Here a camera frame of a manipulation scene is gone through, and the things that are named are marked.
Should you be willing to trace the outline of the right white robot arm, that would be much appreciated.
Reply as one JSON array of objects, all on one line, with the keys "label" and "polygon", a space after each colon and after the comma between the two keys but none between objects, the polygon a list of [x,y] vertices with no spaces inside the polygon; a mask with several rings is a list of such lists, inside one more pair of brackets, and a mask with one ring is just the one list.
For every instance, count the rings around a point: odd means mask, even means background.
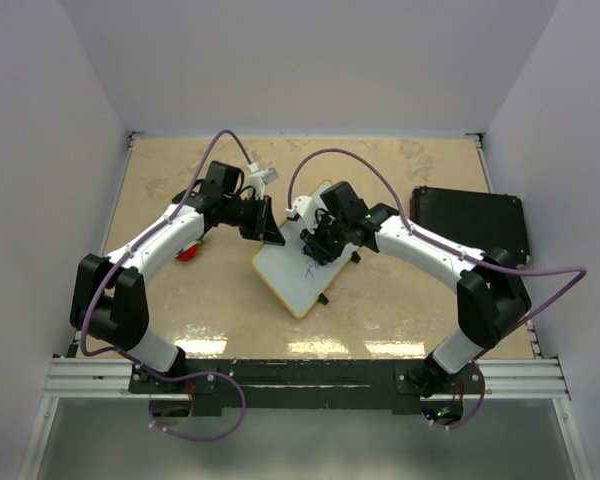
[{"label": "right white robot arm", "polygon": [[399,209],[368,206],[351,185],[338,182],[318,201],[289,199],[288,219],[300,221],[303,252],[321,265],[355,245],[406,261],[446,285],[456,296],[457,329],[408,373],[410,383],[449,392],[461,370],[493,349],[530,310],[531,300],[511,255],[456,244],[411,226]]}]

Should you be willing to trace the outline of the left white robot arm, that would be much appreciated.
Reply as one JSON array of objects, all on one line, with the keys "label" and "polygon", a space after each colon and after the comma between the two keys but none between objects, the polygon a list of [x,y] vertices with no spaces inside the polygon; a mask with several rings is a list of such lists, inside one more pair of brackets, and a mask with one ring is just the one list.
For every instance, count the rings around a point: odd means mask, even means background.
[{"label": "left white robot arm", "polygon": [[80,261],[71,325],[83,338],[104,341],[151,368],[163,391],[180,390],[187,380],[185,354],[151,329],[146,287],[169,261],[219,225],[237,228],[246,240],[284,245],[265,192],[277,177],[273,168],[243,171],[212,162],[205,177],[177,194],[135,239],[106,256],[89,254]]}]

